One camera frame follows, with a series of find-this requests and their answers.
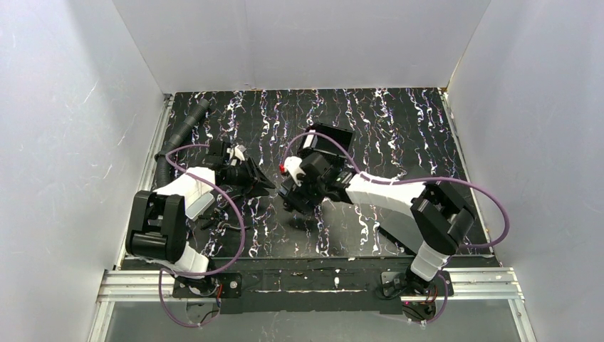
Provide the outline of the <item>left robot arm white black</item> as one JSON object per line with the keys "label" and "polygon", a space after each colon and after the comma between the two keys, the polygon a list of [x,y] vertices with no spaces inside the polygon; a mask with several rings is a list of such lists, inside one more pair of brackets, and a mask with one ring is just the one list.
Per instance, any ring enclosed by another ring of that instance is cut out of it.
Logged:
{"label": "left robot arm white black", "polygon": [[205,148],[201,165],[183,170],[156,190],[135,194],[125,238],[128,254],[194,280],[214,271],[209,268],[209,257],[188,242],[187,220],[197,218],[213,204],[213,192],[234,205],[222,189],[224,185],[240,187],[247,197],[267,196],[276,187],[252,158],[244,156],[240,146],[213,140]]}

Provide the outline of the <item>black plastic tray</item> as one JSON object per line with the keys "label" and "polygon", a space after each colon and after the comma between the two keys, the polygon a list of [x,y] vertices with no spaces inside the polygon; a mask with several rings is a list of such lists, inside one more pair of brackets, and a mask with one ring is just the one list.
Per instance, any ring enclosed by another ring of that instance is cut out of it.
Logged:
{"label": "black plastic tray", "polygon": [[[355,132],[349,128],[339,128],[333,125],[327,125],[324,123],[314,123],[308,126],[305,130],[306,133],[315,132],[321,133],[331,140],[334,140],[338,145],[340,145],[347,153],[351,153],[352,145],[355,139]],[[301,145],[303,143],[303,138],[301,138],[301,142],[296,150],[296,156],[300,158],[308,157],[313,152],[319,152],[324,156],[330,164],[336,166],[343,166],[347,161],[347,157],[345,154],[335,145],[334,142],[331,142],[329,139],[323,136],[316,136],[314,140],[314,147],[307,148],[302,150]]]}

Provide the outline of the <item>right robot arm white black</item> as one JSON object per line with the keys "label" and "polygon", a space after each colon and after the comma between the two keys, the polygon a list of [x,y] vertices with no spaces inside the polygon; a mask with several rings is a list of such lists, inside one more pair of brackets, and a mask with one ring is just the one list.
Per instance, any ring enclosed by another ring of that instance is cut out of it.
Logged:
{"label": "right robot arm white black", "polygon": [[398,185],[391,179],[332,164],[319,152],[305,158],[287,157],[280,171],[285,179],[278,194],[289,212],[308,214],[330,199],[382,207],[413,218],[422,243],[399,287],[417,293],[428,290],[477,218],[468,201],[445,181]]}

